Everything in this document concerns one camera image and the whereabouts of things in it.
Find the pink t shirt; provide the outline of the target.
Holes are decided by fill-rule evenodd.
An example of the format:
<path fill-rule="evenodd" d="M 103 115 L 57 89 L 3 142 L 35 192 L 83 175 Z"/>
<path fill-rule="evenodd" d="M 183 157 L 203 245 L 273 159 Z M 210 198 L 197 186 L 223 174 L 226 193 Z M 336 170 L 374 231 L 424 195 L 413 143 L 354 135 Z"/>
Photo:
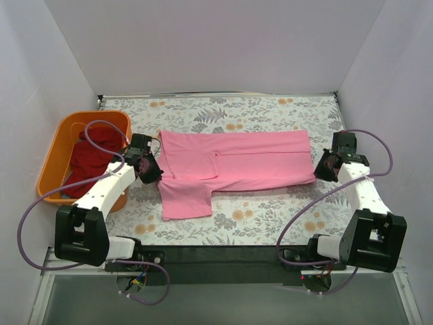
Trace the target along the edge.
<path fill-rule="evenodd" d="M 305 130 L 256 133 L 161 131 L 162 219 L 212 213 L 215 192 L 251 192 L 315 182 Z"/>

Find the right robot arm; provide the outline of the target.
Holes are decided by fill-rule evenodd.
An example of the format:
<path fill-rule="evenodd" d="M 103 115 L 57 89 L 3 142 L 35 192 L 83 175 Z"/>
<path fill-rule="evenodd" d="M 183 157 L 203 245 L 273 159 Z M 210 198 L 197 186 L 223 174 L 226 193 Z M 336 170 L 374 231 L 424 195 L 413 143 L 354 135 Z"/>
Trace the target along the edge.
<path fill-rule="evenodd" d="M 306 260 L 314 269 L 330 260 L 345 265 L 391 273 L 395 270 L 407 230 L 404 217 L 384 204 L 375 188 L 366 156 L 357 153 L 353 132 L 333 134 L 315 176 L 324 181 L 350 183 L 345 188 L 352 217 L 341 236 L 315 234 L 307 245 Z"/>

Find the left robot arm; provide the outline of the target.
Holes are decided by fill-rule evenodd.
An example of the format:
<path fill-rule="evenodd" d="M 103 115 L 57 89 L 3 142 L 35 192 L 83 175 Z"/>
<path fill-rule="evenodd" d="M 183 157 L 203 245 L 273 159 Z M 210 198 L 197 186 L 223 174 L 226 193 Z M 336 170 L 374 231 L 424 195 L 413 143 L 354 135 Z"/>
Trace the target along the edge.
<path fill-rule="evenodd" d="M 108 164 L 98 179 L 73 205 L 62 205 L 55 216 L 54 252 L 58 259 L 100 266 L 120 259 L 131 271 L 138 270 L 144 255 L 133 238 L 109 236 L 106 219 L 124 191 L 140 179 L 144 184 L 162 179 L 163 171 L 152 154 L 154 138 L 134 133 L 130 144 Z"/>

